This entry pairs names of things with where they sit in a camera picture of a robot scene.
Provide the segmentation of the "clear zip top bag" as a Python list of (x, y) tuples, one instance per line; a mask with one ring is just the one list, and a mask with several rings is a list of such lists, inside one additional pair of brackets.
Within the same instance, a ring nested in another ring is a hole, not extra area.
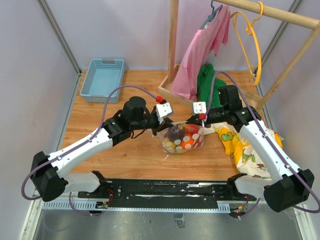
[(175, 123), (157, 132), (156, 137), (167, 154), (182, 154), (204, 146), (204, 128), (195, 124)]

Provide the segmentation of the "dark red fake apple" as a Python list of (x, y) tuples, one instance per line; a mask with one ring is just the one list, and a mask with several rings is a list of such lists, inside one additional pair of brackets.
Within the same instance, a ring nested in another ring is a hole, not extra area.
[(183, 125), (174, 125), (170, 127), (164, 135), (171, 142), (181, 140), (185, 136), (185, 127)]

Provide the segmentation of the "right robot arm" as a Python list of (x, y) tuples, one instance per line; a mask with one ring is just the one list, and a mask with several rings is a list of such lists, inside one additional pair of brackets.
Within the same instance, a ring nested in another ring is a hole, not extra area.
[(205, 102), (193, 102), (193, 116), (189, 124), (204, 126), (226, 122), (244, 137), (261, 158), (270, 175), (268, 179), (253, 177), (241, 173), (232, 177), (234, 183), (226, 188), (227, 196), (232, 200), (249, 194), (266, 201), (268, 206), (279, 213), (313, 196), (315, 180), (309, 169), (302, 170), (272, 138), (257, 111), (250, 106), (244, 94), (236, 85), (226, 85), (218, 90), (222, 107), (209, 108)]

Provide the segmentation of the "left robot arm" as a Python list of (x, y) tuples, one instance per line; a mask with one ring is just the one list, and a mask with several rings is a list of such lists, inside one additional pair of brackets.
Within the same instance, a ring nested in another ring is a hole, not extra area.
[(106, 180), (99, 171), (71, 173), (80, 163), (104, 150), (131, 138), (135, 130), (151, 130), (153, 135), (173, 126), (169, 102), (158, 97), (149, 111), (146, 101), (131, 97), (121, 110), (105, 120), (101, 126), (81, 140), (61, 150), (46, 155), (36, 153), (32, 160), (30, 179), (44, 202), (50, 202), (63, 193), (88, 192), (96, 198), (107, 193)]

